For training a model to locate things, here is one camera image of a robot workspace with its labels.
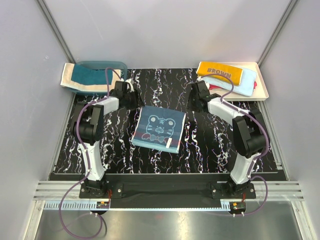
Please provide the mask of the yellow bear towel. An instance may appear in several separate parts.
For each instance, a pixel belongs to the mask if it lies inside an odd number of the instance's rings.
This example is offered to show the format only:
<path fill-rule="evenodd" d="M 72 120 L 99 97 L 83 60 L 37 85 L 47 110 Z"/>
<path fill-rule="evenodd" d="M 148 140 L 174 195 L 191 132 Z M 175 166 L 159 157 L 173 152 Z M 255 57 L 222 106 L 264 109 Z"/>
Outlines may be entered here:
<path fill-rule="evenodd" d="M 196 70 L 198 76 L 210 75 L 212 78 L 217 78 L 218 80 L 228 83 L 226 79 L 230 79 L 235 86 L 240 85 L 243 69 L 219 62 L 211 61 L 201 61 Z"/>

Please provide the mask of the blue beige patterned towel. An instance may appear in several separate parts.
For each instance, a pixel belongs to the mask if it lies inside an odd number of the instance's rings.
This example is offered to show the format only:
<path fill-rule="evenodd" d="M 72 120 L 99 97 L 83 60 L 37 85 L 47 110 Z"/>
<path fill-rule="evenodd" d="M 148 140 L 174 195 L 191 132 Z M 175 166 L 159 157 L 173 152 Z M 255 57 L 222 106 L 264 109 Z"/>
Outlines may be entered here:
<path fill-rule="evenodd" d="M 168 108 L 144 106 L 140 110 L 138 122 L 131 143 L 177 154 L 184 130 L 186 113 Z M 168 138 L 172 138 L 170 148 L 166 148 Z"/>

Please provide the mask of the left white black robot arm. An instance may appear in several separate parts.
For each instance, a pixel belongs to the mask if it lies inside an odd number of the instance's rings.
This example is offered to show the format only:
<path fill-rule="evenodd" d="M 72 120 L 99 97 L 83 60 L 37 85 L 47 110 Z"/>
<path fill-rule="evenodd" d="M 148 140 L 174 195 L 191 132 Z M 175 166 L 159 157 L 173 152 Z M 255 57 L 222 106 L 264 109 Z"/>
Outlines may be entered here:
<path fill-rule="evenodd" d="M 100 153 L 105 115 L 123 108 L 135 110 L 144 105 L 132 79 L 115 81 L 114 88 L 101 99 L 76 104 L 71 128 L 85 166 L 84 177 L 80 180 L 82 194 L 103 198 L 110 193 Z"/>

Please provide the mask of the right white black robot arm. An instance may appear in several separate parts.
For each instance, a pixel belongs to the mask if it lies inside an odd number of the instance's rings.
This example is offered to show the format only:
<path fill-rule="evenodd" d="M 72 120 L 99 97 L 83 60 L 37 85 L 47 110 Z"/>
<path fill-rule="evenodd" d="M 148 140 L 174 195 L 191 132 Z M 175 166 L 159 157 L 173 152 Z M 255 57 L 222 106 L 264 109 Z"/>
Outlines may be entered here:
<path fill-rule="evenodd" d="M 187 107 L 193 112 L 215 115 L 232 127 L 237 156 L 230 177 L 221 185 L 220 192 L 224 197 L 241 198 L 250 188 L 257 159 L 269 150 L 270 139 L 261 112 L 244 110 L 216 93 L 210 94 L 203 80 L 191 85 Z"/>

